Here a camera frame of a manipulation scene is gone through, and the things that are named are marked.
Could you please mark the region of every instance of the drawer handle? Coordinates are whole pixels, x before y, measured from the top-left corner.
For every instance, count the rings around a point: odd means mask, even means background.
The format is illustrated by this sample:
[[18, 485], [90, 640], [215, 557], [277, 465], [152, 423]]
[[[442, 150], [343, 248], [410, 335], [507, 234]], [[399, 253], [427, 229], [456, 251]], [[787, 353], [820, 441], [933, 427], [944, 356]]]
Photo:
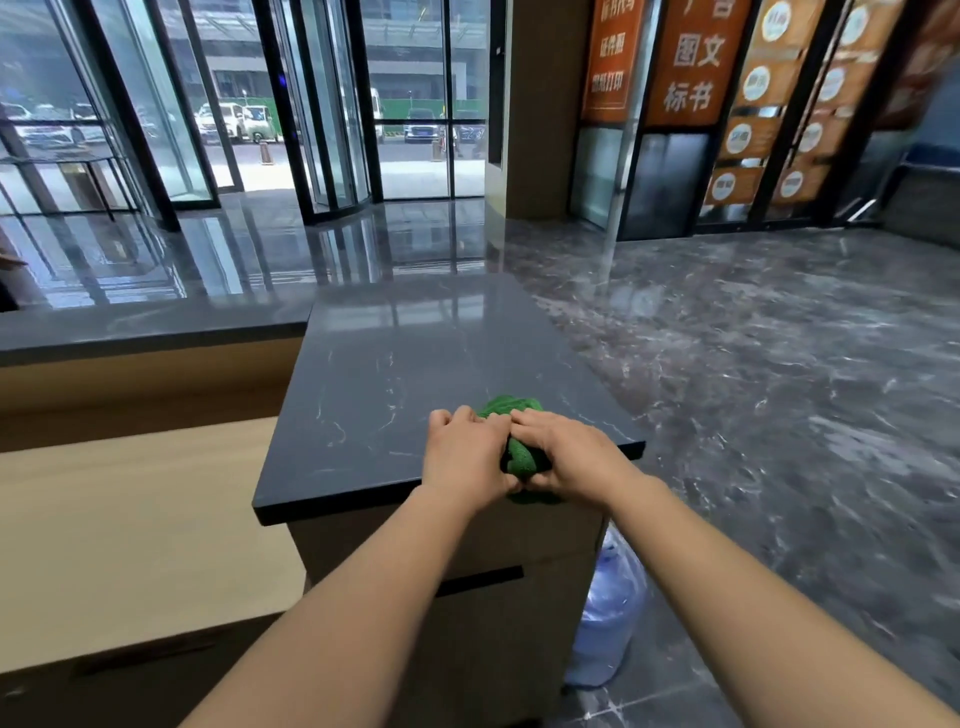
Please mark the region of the drawer handle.
[[458, 576], [455, 579], [445, 579], [437, 590], [437, 599], [441, 596], [450, 596], [460, 592], [469, 592], [472, 589], [483, 589], [494, 584], [503, 584], [507, 581], [516, 581], [523, 578], [523, 567], [507, 567], [494, 569], [470, 576]]
[[190, 652], [201, 652], [214, 645], [216, 645], [216, 641], [210, 638], [197, 640], [195, 637], [139, 645], [130, 649], [122, 649], [106, 655], [97, 655], [80, 660], [74, 667], [73, 677], [90, 677], [101, 672], [145, 665], [146, 663], [166, 660]]

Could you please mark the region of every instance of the green towel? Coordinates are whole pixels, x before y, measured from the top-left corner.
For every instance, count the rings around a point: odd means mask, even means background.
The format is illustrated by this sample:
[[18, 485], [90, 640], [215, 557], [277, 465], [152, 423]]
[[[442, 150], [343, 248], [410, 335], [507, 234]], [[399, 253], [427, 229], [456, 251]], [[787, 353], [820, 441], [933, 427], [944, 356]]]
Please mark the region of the green towel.
[[[500, 395], [487, 402], [483, 409], [477, 412], [477, 416], [486, 418], [488, 415], [509, 415], [515, 409], [521, 412], [525, 409], [537, 409], [542, 412], [543, 405], [533, 398]], [[550, 461], [543, 450], [528, 448], [513, 437], [507, 440], [507, 448], [504, 450], [503, 458], [500, 461], [500, 469], [504, 473], [516, 475], [523, 481], [529, 479], [534, 473], [543, 473], [550, 470], [551, 467]], [[531, 491], [512, 493], [509, 498], [514, 503], [553, 504], [562, 502], [552, 493], [532, 493]]]

